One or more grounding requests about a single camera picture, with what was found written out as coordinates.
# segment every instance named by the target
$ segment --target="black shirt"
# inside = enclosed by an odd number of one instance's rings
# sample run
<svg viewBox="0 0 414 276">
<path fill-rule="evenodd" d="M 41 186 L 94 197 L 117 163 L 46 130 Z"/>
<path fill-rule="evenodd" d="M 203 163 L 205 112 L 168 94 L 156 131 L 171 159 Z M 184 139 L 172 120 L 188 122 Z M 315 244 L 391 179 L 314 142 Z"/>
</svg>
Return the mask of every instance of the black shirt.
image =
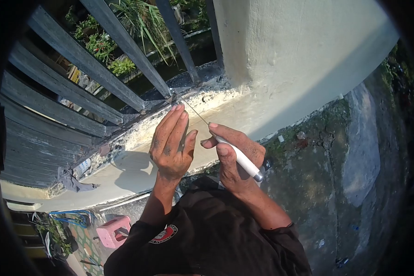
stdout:
<svg viewBox="0 0 414 276">
<path fill-rule="evenodd" d="M 294 224 L 262 229 L 226 190 L 189 190 L 167 223 L 136 222 L 110 255 L 105 276 L 156 274 L 311 275 Z"/>
</svg>

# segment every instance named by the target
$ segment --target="gray cloth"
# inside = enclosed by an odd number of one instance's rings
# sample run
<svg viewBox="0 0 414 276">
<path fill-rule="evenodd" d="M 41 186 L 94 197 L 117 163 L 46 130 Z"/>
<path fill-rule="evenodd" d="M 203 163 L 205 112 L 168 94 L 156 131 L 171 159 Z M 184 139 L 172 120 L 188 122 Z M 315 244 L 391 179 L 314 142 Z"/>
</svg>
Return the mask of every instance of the gray cloth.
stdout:
<svg viewBox="0 0 414 276">
<path fill-rule="evenodd" d="M 71 169 L 58 167 L 57 179 L 66 187 L 66 189 L 74 191 L 76 193 L 83 191 L 92 191 L 97 188 L 94 184 L 83 184 L 78 182 L 73 174 L 74 172 Z"/>
</svg>

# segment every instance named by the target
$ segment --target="blue rope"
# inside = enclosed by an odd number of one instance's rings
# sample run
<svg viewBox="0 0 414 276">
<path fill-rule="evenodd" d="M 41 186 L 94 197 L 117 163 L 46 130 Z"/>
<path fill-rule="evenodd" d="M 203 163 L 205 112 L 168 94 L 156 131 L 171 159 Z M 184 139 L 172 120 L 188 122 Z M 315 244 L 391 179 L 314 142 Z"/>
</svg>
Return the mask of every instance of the blue rope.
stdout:
<svg viewBox="0 0 414 276">
<path fill-rule="evenodd" d="M 86 226 L 85 223 L 78 221 L 76 218 L 57 218 L 55 216 L 52 216 L 52 215 L 66 215 L 66 214 L 75 215 L 75 216 L 80 216 L 81 219 L 85 222 L 86 221 L 86 217 L 82 213 L 86 213 L 86 214 L 91 215 L 90 216 L 91 223 L 92 223 L 92 217 L 94 217 L 94 220 L 95 220 L 95 215 L 92 214 L 91 212 L 87 211 L 87 210 L 72 210 L 72 211 L 50 212 L 49 213 L 49 216 L 51 218 L 55 219 L 55 220 L 65 221 L 65 222 L 68 222 L 68 223 L 71 223 L 71 224 L 78 225 L 78 226 L 80 226 L 82 228 L 87 228 L 87 226 Z"/>
</svg>

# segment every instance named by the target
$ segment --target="fingernail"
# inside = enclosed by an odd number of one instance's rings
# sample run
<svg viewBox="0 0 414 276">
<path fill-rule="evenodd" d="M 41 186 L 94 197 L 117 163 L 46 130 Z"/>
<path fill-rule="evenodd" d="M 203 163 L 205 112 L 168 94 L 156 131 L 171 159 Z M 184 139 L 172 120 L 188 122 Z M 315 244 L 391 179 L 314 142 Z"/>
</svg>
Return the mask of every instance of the fingernail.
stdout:
<svg viewBox="0 0 414 276">
<path fill-rule="evenodd" d="M 216 151 L 219 155 L 227 155 L 229 152 L 229 150 L 226 147 L 223 147 L 220 144 L 216 146 Z"/>
</svg>

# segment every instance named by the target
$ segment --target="metal fence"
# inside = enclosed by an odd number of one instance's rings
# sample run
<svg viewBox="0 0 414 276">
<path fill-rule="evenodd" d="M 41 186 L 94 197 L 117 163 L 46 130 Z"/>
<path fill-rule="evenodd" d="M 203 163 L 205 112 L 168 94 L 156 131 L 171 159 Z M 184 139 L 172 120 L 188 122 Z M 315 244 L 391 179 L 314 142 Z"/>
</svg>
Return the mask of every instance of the metal fence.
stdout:
<svg viewBox="0 0 414 276">
<path fill-rule="evenodd" d="M 104 0 L 80 0 L 118 47 L 160 92 L 164 99 L 171 96 L 161 78 L 130 34 Z M 200 81 L 180 26 L 169 0 L 156 0 L 156 5 L 169 29 L 193 85 Z M 215 44 L 218 64 L 222 65 L 213 0 L 206 0 L 207 14 Z M 42 7 L 38 7 L 28 25 L 59 54 L 73 63 L 101 86 L 138 113 L 147 112 L 149 104 L 112 74 L 104 64 L 76 41 Z M 9 56 L 17 69 L 40 85 L 113 123 L 95 121 L 56 102 L 27 84 L 10 71 L 3 75 L 0 103 L 5 107 L 7 144 L 5 170 L 0 179 L 31 187 L 49 187 L 56 180 L 57 168 L 79 163 L 104 137 L 129 123 L 131 114 L 122 114 L 84 90 L 36 57 L 19 42 Z"/>
</svg>

